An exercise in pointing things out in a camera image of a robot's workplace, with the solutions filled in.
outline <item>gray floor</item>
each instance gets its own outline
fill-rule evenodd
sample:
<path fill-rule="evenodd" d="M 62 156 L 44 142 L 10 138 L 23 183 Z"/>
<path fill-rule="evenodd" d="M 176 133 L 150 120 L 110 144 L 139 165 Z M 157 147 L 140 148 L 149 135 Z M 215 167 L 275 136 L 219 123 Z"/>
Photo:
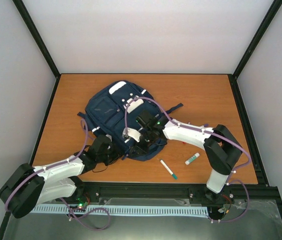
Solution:
<path fill-rule="evenodd" d="M 225 219 L 238 216 L 244 205 L 232 206 Z M 282 221 L 272 201 L 253 201 L 252 209 L 234 223 L 211 224 L 194 217 L 113 216 L 111 226 L 90 231 L 64 214 L 30 213 L 21 219 L 11 218 L 5 240 L 282 240 Z M 86 224 L 101 227 L 106 216 L 89 216 Z"/>

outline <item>white marker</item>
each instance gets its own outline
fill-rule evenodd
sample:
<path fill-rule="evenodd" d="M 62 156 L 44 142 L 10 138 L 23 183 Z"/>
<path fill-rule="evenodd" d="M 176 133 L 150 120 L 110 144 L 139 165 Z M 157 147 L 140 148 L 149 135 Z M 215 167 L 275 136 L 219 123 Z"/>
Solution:
<path fill-rule="evenodd" d="M 177 176 L 170 170 L 170 168 L 165 164 L 165 162 L 161 159 L 161 164 L 166 168 L 166 170 L 172 175 L 173 178 L 177 179 Z"/>
<path fill-rule="evenodd" d="M 194 161 L 195 159 L 197 159 L 199 156 L 200 156 L 199 153 L 194 154 L 193 156 L 191 156 L 189 159 L 187 159 L 187 160 L 185 161 L 185 164 L 186 164 L 186 165 L 190 164 L 192 161 Z"/>

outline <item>wooden table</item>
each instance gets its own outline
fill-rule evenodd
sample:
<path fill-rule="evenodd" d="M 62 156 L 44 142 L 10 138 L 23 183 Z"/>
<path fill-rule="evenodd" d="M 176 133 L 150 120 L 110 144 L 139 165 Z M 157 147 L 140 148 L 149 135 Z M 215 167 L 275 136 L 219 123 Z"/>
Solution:
<path fill-rule="evenodd" d="M 225 125 L 244 149 L 247 143 L 227 75 L 198 74 L 62 74 L 44 127 L 33 166 L 63 160 L 82 148 L 84 133 L 80 117 L 98 91 L 118 80 L 129 80 L 145 88 L 164 109 L 178 103 L 184 106 L 171 114 L 184 123 L 211 127 Z M 195 153 L 193 163 L 185 161 Z M 161 165 L 163 159 L 177 175 L 174 180 Z M 247 161 L 242 155 L 238 164 Z M 99 164 L 95 171 L 104 169 Z M 205 152 L 193 145 L 170 140 L 164 149 L 146 162 L 125 159 L 106 171 L 87 172 L 80 176 L 90 182 L 206 183 L 211 167 Z M 246 184 L 257 184 L 252 165 L 241 168 L 234 176 Z"/>

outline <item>navy blue backpack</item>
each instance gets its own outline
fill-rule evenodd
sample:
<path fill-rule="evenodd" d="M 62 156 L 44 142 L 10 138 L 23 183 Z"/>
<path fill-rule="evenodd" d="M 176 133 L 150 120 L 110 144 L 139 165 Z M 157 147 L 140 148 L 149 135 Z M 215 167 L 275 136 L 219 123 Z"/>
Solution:
<path fill-rule="evenodd" d="M 152 95 L 145 89 L 134 83 L 126 80 L 116 81 L 94 95 L 85 107 L 85 114 L 79 112 L 78 116 L 86 120 L 88 130 L 92 131 L 95 136 L 110 135 L 112 142 L 122 150 L 124 158 L 128 157 L 139 161 L 146 161 L 153 158 L 163 149 L 166 140 L 158 139 L 156 144 L 150 146 L 147 154 L 133 157 L 130 150 L 136 144 L 136 141 L 133 138 L 125 138 L 122 133 L 125 129 L 125 106 L 129 100 L 136 97 L 153 99 Z M 147 110 L 151 115 L 159 119 L 163 113 L 156 104 L 150 101 L 142 99 L 139 103 L 141 104 L 127 114 L 127 123 L 129 128 L 139 130 L 140 133 L 143 133 L 144 129 L 141 129 L 141 126 L 136 122 L 137 116 L 143 110 Z M 183 105 L 180 103 L 169 109 L 167 113 L 169 114 L 181 106 Z"/>

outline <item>table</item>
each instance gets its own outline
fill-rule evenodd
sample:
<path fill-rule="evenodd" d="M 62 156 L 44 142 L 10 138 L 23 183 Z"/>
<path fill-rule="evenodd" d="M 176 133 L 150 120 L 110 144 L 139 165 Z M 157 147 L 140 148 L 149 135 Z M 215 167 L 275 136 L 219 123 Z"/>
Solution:
<path fill-rule="evenodd" d="M 63 160 L 82 148 L 84 133 L 80 117 L 89 99 L 110 83 L 129 80 L 145 88 L 164 109 L 183 103 L 171 117 L 191 122 L 225 125 L 244 149 L 247 148 L 243 128 L 227 75 L 219 74 L 62 74 L 34 158 L 33 166 Z M 193 154 L 201 156 L 193 163 L 185 161 Z M 177 175 L 174 180 L 159 162 L 163 159 Z M 242 155 L 238 164 L 247 161 Z M 95 171 L 104 169 L 99 164 Z M 139 183 L 206 183 L 211 167 L 205 152 L 193 145 L 170 140 L 164 149 L 146 162 L 118 160 L 103 172 L 87 172 L 80 176 L 89 182 Z M 234 175 L 246 184 L 257 184 L 251 165 Z"/>

